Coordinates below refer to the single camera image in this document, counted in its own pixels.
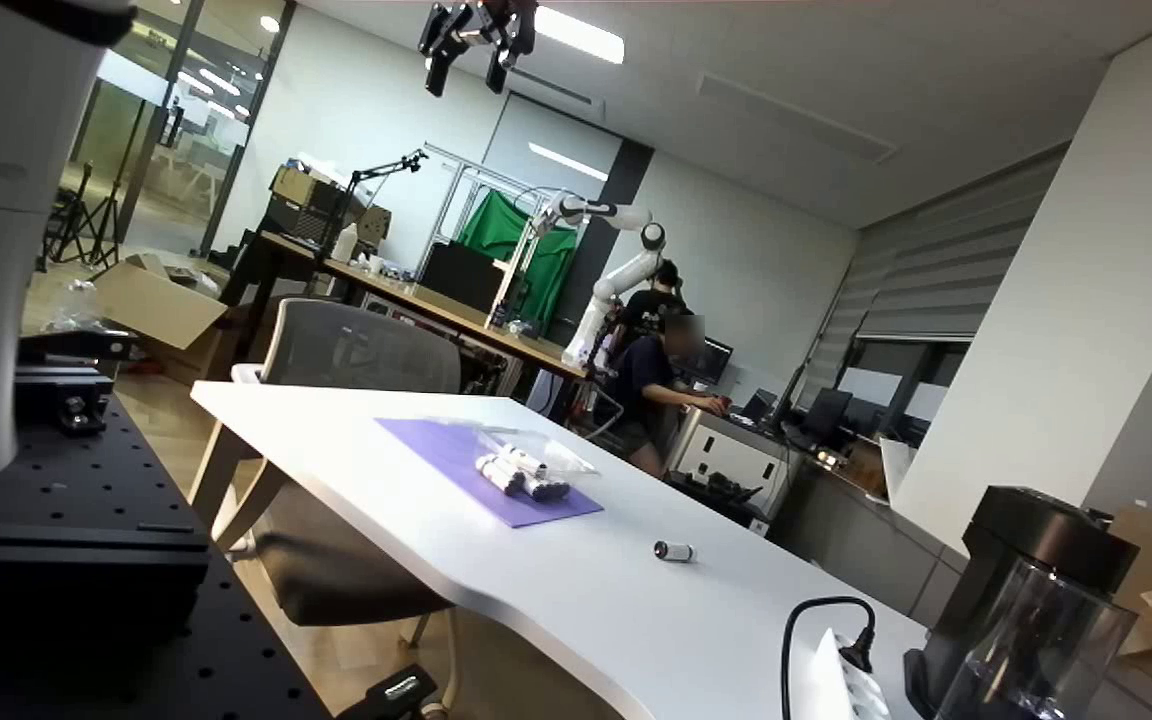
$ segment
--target floor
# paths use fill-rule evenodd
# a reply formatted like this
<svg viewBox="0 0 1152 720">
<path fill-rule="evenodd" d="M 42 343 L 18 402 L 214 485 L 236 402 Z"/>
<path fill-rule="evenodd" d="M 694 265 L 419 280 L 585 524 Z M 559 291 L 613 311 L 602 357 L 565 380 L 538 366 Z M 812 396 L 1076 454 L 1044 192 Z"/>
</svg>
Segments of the floor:
<svg viewBox="0 0 1152 720">
<path fill-rule="evenodd" d="M 84 266 L 55 265 L 30 280 L 25 306 L 25 332 L 39 332 L 55 319 L 55 306 L 73 296 L 73 280 Z M 187 492 L 190 473 L 208 443 L 208 416 L 187 398 L 187 389 L 166 375 L 124 373 L 116 396 L 140 424 L 145 440 L 173 473 L 177 486 Z M 285 647 L 304 669 L 327 710 L 355 704 L 377 680 L 404 669 L 398 634 L 411 622 L 368 622 L 368 627 L 297 627 L 275 606 L 268 581 L 256 559 L 236 565 L 239 581 L 256 595 Z M 538 657 L 528 638 L 508 627 L 454 612 L 460 684 L 453 699 L 454 720 L 602 720 L 615 716 L 598 696 L 575 684 L 565 669 Z M 419 669 L 435 680 L 448 677 L 448 612 L 433 621 L 419 644 Z"/>
</svg>

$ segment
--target black cable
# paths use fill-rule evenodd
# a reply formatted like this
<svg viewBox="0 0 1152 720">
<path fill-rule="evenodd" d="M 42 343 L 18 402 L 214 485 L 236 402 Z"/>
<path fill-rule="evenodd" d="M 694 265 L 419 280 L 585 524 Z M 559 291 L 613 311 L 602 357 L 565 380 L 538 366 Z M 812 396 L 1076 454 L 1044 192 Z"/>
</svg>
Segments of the black cable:
<svg viewBox="0 0 1152 720">
<path fill-rule="evenodd" d="M 779 634 L 779 716 L 791 720 L 789 710 L 789 647 L 791 647 L 791 627 L 795 621 L 809 612 L 809 606 L 828 606 L 828 603 L 857 603 L 863 606 L 863 633 L 857 634 L 857 644 L 841 647 L 841 657 L 863 670 L 870 670 L 867 664 L 867 647 L 870 647 L 870 634 L 877 634 L 877 612 L 861 600 L 861 595 L 812 595 L 812 600 L 800 600 L 789 621 L 782 621 L 782 634 Z"/>
</svg>

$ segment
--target coffee maker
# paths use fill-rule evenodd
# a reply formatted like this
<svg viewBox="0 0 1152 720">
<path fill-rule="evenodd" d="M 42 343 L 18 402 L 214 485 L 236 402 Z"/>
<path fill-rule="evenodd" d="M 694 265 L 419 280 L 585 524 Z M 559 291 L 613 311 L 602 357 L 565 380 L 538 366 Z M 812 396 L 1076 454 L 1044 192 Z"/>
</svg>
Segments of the coffee maker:
<svg viewBox="0 0 1152 720">
<path fill-rule="evenodd" d="M 1132 542 L 1108 534 L 1104 516 L 1030 486 L 988 486 L 963 542 L 973 559 L 941 621 L 926 627 L 926 647 L 911 647 L 903 657 L 903 691 L 925 716 L 944 704 L 968 647 L 982 638 L 993 603 L 1015 565 L 1051 573 L 1082 595 L 1101 595 L 1108 603 L 1137 559 Z"/>
</svg>

